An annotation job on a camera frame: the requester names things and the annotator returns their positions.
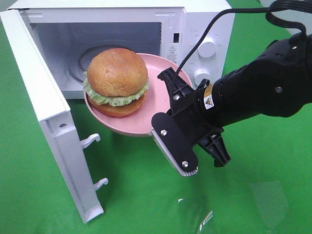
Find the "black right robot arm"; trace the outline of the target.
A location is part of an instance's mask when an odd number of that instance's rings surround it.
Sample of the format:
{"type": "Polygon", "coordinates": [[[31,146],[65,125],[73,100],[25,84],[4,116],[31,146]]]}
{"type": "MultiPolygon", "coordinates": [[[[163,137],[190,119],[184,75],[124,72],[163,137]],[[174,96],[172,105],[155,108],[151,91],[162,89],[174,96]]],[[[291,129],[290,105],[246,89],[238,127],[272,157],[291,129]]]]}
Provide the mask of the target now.
{"type": "Polygon", "coordinates": [[[273,41],[253,62],[216,82],[204,79],[192,89],[173,68],[162,71],[173,103],[152,118],[160,149],[183,176],[198,170],[193,151],[199,145],[225,166],[230,156],[222,138],[224,126],[264,114],[290,117],[312,100],[312,38],[296,34],[273,41]]]}

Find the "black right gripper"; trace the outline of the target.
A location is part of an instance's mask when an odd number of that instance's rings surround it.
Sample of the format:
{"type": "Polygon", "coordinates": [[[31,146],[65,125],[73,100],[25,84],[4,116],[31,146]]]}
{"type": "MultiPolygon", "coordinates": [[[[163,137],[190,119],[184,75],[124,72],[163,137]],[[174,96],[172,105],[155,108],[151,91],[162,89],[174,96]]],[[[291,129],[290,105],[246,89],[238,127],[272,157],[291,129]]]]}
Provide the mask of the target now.
{"type": "Polygon", "coordinates": [[[210,82],[204,79],[194,90],[176,75],[172,67],[162,71],[157,78],[165,82],[169,95],[170,109],[167,114],[173,117],[192,146],[199,144],[213,157],[215,167],[224,167],[231,160],[221,134],[224,130],[204,116],[203,96],[210,82]]]}

